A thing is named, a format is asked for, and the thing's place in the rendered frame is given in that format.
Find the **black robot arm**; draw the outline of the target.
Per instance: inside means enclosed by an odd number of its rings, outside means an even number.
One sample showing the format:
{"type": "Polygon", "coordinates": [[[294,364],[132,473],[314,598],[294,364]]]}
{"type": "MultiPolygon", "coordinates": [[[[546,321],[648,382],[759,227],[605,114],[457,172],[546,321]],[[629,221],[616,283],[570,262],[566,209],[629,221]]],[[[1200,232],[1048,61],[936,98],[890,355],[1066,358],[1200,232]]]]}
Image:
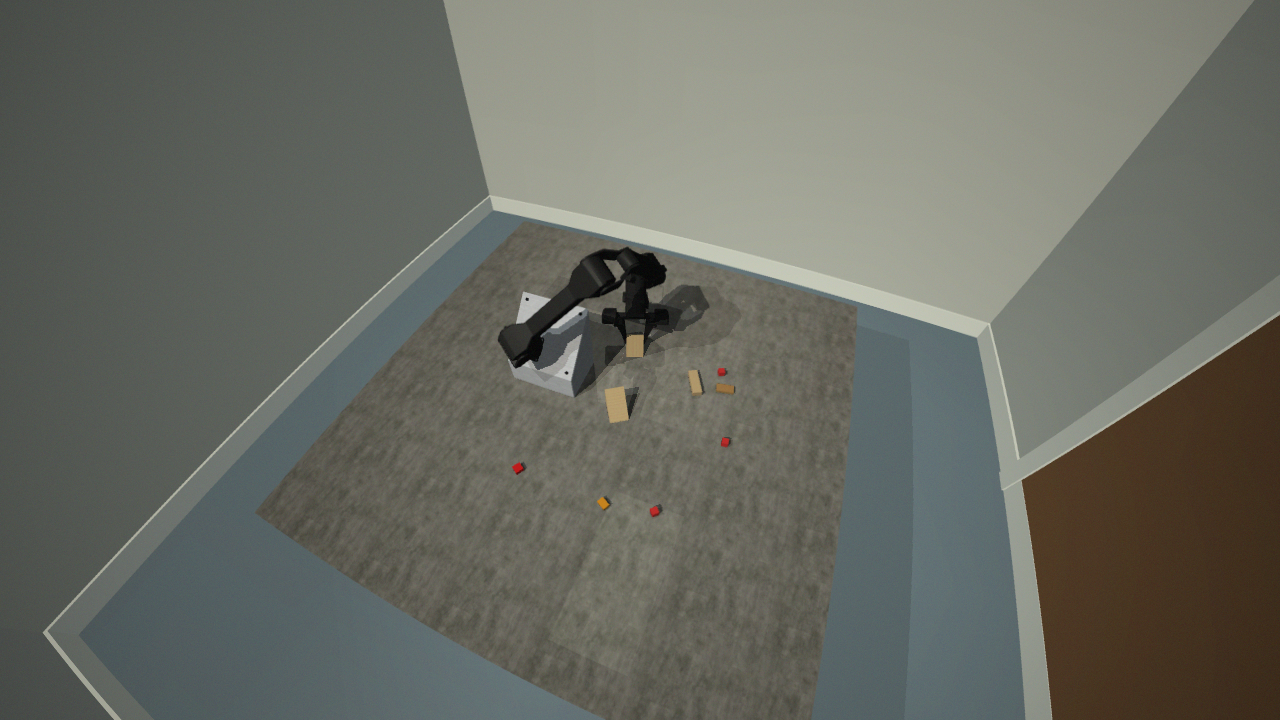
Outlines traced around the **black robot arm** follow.
{"type": "MultiPolygon", "coordinates": [[[[591,252],[586,258],[582,258],[579,266],[573,269],[570,284],[561,293],[557,293],[554,299],[550,299],[548,304],[530,316],[529,322],[504,327],[500,334],[498,334],[498,341],[515,369],[524,366],[529,360],[538,363],[544,343],[544,338],[540,334],[548,331],[550,325],[554,325],[556,322],[559,322],[582,299],[593,299],[609,293],[620,288],[623,281],[626,293],[634,296],[644,295],[646,290],[666,282],[666,266],[660,266],[653,252],[639,254],[628,247],[620,250],[602,249],[591,252]],[[614,275],[603,260],[617,260],[620,263],[620,266],[625,270],[625,274],[620,277],[621,281],[614,282],[614,275]]],[[[625,302],[625,292],[622,302],[625,302]]],[[[648,307],[649,299],[646,293],[648,307]]]]}

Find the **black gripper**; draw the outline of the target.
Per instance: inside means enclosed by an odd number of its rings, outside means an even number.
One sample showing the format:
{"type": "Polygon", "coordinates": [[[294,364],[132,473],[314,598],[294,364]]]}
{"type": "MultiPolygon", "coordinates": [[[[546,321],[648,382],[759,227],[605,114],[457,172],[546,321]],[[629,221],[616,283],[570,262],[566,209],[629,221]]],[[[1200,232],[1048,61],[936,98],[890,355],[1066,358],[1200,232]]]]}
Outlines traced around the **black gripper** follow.
{"type": "Polygon", "coordinates": [[[625,319],[645,319],[646,325],[644,331],[644,345],[646,342],[648,334],[657,325],[669,324],[669,313],[667,309],[655,309],[654,313],[646,313],[646,293],[634,296],[625,292],[625,313],[617,313],[617,307],[604,307],[602,311],[602,323],[613,324],[620,329],[626,345],[626,327],[625,319]]]}

